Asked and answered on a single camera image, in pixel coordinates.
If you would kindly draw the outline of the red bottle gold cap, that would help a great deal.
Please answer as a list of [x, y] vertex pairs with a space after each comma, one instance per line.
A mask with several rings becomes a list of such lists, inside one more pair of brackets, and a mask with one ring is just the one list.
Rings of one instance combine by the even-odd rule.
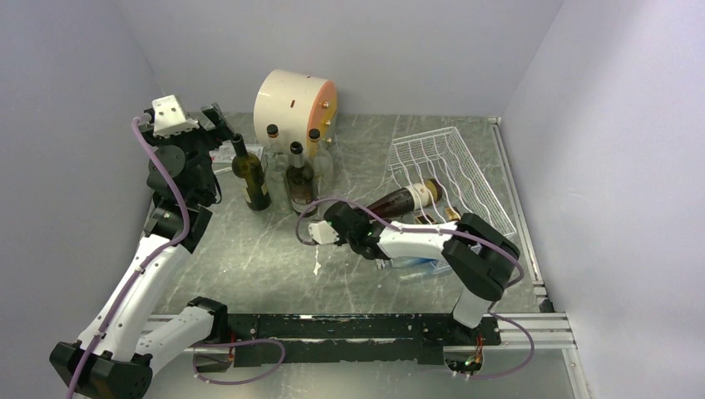
[[436, 179], [425, 179], [394, 190], [367, 208], [382, 219], [394, 219], [433, 205], [442, 198], [440, 183]]

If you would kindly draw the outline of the clear bottle yellow label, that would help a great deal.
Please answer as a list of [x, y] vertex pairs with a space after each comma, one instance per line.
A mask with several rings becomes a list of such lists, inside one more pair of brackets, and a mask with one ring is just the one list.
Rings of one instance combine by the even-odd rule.
[[267, 136], [265, 155], [267, 157], [272, 158], [289, 153], [291, 140], [286, 131], [282, 131], [276, 124], [268, 124], [265, 132]]

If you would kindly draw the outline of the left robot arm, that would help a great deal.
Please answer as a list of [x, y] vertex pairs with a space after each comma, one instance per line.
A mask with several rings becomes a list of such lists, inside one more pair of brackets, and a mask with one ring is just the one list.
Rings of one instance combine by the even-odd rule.
[[67, 396], [142, 398], [155, 375], [186, 348], [230, 342], [224, 304], [187, 303], [172, 321], [145, 327], [166, 284], [194, 253], [222, 198], [210, 153], [234, 137], [217, 104], [202, 108], [207, 126], [173, 96], [154, 100], [132, 129], [150, 159], [153, 208], [131, 264], [115, 291], [72, 342], [59, 342], [50, 363]]

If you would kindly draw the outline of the dark green wine bottle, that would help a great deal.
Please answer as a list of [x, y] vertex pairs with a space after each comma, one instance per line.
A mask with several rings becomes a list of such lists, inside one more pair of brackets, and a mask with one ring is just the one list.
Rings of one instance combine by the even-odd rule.
[[271, 198], [260, 158], [247, 149], [240, 133], [236, 133], [231, 142], [235, 153], [231, 167], [234, 175], [239, 178], [245, 203], [253, 211], [267, 209], [271, 205]]

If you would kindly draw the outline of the dark bottle silver cap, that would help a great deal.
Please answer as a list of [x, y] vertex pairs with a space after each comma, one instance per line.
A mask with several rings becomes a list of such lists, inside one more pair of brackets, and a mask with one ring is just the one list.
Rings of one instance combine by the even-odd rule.
[[289, 163], [285, 170], [288, 198], [296, 214], [308, 217], [316, 212], [315, 207], [307, 210], [307, 207], [316, 200], [314, 168], [303, 153], [301, 142], [293, 141], [289, 150]]

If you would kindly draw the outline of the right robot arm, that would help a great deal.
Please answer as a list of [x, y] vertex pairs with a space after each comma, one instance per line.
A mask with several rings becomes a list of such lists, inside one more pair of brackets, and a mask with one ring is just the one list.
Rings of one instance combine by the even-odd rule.
[[484, 314], [514, 283], [513, 273], [521, 272], [518, 247], [473, 213], [444, 224], [404, 224], [336, 201], [308, 233], [315, 244], [346, 244], [365, 259], [447, 263], [464, 285], [448, 323], [451, 338], [460, 344], [479, 335]]

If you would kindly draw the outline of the clear bottle black cap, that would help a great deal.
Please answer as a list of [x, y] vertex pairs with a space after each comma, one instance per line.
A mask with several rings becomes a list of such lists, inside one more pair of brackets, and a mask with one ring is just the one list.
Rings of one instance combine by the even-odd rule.
[[284, 155], [267, 150], [264, 158], [267, 163], [266, 178], [272, 205], [279, 212], [288, 211], [288, 194], [285, 184], [287, 162]]

